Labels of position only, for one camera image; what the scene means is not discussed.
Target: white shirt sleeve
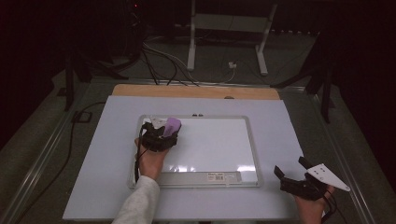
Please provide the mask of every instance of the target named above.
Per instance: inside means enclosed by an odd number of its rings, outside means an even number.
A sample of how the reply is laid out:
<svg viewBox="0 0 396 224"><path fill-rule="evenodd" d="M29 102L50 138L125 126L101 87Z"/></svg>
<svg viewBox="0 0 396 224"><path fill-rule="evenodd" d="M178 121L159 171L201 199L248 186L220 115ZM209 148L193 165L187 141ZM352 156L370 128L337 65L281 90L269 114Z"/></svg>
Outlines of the white shirt sleeve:
<svg viewBox="0 0 396 224"><path fill-rule="evenodd" d="M113 224L151 223L159 197L160 187L157 182L141 175L134 192L123 204Z"/></svg>

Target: white label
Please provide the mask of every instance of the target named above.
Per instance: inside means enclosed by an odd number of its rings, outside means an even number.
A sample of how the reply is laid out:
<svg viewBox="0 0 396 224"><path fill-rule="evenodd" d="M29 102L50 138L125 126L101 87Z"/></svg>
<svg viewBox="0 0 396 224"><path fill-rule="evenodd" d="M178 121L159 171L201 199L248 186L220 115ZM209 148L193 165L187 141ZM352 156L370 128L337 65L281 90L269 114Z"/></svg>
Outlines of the white label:
<svg viewBox="0 0 396 224"><path fill-rule="evenodd" d="M207 181L224 181L224 173L207 173Z"/></svg>

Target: white tabletop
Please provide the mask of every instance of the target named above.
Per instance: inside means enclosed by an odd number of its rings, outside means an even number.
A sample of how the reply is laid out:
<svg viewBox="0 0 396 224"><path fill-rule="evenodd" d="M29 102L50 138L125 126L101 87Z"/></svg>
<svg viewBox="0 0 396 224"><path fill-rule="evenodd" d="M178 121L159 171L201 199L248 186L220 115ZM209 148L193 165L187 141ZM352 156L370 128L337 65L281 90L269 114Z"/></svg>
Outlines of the white tabletop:
<svg viewBox="0 0 396 224"><path fill-rule="evenodd" d="M292 197L279 189L275 165L303 179L303 156L283 101L109 96L64 219L112 219L131 194L127 181L142 115L247 116L262 184L259 188L162 189L156 220L295 219Z"/></svg>

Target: wooden board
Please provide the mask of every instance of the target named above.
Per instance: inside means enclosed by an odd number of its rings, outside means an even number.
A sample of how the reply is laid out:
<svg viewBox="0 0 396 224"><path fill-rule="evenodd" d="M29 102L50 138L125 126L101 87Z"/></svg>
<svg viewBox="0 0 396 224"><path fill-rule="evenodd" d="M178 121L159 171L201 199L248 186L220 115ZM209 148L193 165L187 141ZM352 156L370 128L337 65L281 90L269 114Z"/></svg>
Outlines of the wooden board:
<svg viewBox="0 0 396 224"><path fill-rule="evenodd" d="M279 94L270 88L241 87L186 87L186 86L154 86L119 84L114 88L113 95L119 96L152 96L152 97L187 97L250 100L279 100Z"/></svg>

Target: human hand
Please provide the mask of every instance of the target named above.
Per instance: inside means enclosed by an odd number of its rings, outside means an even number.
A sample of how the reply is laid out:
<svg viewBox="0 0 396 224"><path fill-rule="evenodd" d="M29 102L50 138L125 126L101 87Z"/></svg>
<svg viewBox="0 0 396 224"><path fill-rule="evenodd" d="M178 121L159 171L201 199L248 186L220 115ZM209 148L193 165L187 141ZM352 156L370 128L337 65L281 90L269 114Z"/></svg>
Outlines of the human hand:
<svg viewBox="0 0 396 224"><path fill-rule="evenodd" d="M134 143L138 145L139 139L136 138ZM163 169L163 160L169 149L164 151L154 152L147 150L145 147L140 146L140 151L137 152L140 155L139 158L139 170L141 175L145 175L153 180L157 180L160 176L161 170Z"/></svg>
<svg viewBox="0 0 396 224"><path fill-rule="evenodd" d="M325 193L325 197L328 199L331 193L335 191L333 186L328 186ZM322 214L326 208L326 202L324 199L318 199L316 201L309 201L298 196L294 196L294 200L297 203L298 213L300 220L303 224L319 224L321 223Z"/></svg>

